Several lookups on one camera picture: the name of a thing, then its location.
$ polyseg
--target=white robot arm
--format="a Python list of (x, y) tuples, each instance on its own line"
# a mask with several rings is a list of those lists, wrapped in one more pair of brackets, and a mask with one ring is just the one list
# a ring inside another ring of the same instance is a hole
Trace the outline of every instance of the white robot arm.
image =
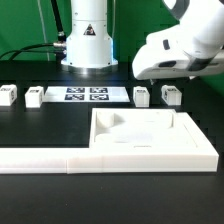
[(107, 33), (107, 0), (71, 0), (72, 32), (66, 40), (65, 70), (105, 73), (116, 69), (113, 40)]
[(133, 61), (137, 79), (224, 72), (224, 0), (163, 0), (179, 25), (149, 34)]

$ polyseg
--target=black sticker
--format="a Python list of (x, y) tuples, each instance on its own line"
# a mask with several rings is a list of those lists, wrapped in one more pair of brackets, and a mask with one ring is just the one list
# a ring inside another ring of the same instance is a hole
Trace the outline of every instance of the black sticker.
[(167, 91), (165, 91), (164, 99), (167, 100), (168, 94)]
[(85, 88), (67, 88), (67, 93), (85, 93)]
[(85, 98), (85, 95), (83, 94), (67, 94), (65, 95), (65, 100), (68, 101), (83, 101)]
[(90, 95), (90, 100), (108, 101), (109, 96), (107, 94), (92, 94)]
[(107, 88), (90, 88), (90, 93), (108, 93)]
[(87, 27), (86, 31), (84, 32), (84, 35), (85, 36), (96, 36), (96, 33), (91, 24), (89, 24), (89, 26)]
[(146, 93), (146, 91), (145, 91), (145, 90), (140, 90), (140, 89), (138, 89), (138, 90), (137, 90), (137, 93)]
[(2, 88), (1, 89), (1, 91), (5, 91), (5, 92), (10, 91), (10, 90), (11, 90), (10, 88)]
[(177, 90), (176, 89), (167, 89), (167, 91), (169, 91), (169, 92), (176, 92)]
[(39, 93), (39, 90), (30, 90), (30, 93)]
[(14, 93), (14, 91), (12, 91), (11, 92), (11, 100), (14, 100), (14, 98), (15, 98), (15, 93)]

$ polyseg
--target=green background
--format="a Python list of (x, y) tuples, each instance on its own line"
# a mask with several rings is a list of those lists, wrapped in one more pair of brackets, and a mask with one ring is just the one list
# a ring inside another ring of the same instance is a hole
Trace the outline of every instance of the green background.
[[(57, 0), (64, 30), (71, 32), (71, 1)], [(108, 33), (112, 33), (112, 2), (108, 0)], [(47, 42), (57, 40), (57, 30), (50, 0), (40, 0)], [(151, 32), (178, 22), (169, 14), (162, 0), (116, 0), (114, 56), (120, 62), (132, 62)], [(0, 54), (9, 50), (44, 43), (38, 0), (0, 0)], [(23, 53), (17, 60), (48, 60), (46, 54)], [(203, 78), (224, 95), (222, 75)]]

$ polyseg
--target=white cube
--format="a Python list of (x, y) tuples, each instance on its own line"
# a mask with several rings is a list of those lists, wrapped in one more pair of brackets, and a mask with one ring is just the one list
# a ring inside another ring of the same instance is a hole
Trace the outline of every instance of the white cube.
[(150, 94), (146, 87), (134, 87), (133, 100), (136, 107), (149, 107)]
[(39, 108), (43, 102), (44, 88), (41, 86), (30, 87), (25, 94), (27, 108)]
[(175, 86), (164, 85), (162, 87), (162, 99), (169, 106), (181, 105), (182, 93)]
[(11, 106), (17, 98), (16, 85), (3, 85), (0, 88), (0, 106)]

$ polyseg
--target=black table surface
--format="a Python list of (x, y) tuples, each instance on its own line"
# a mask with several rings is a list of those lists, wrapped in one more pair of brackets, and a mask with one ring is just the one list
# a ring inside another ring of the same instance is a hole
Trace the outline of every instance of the black table surface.
[[(150, 108), (187, 112), (220, 155), (215, 173), (0, 175), (0, 221), (14, 223), (222, 223), (224, 220), (224, 98), (202, 79), (137, 81), (131, 66), (106, 75), (65, 72), (54, 62), (3, 61), (0, 85), (18, 98), (0, 107), (0, 147), (88, 147), (92, 108), (135, 108), (133, 87), (150, 92)], [(168, 107), (161, 87), (175, 85), (182, 105)], [(31, 86), (124, 86), (130, 103), (43, 103), (26, 109)]]

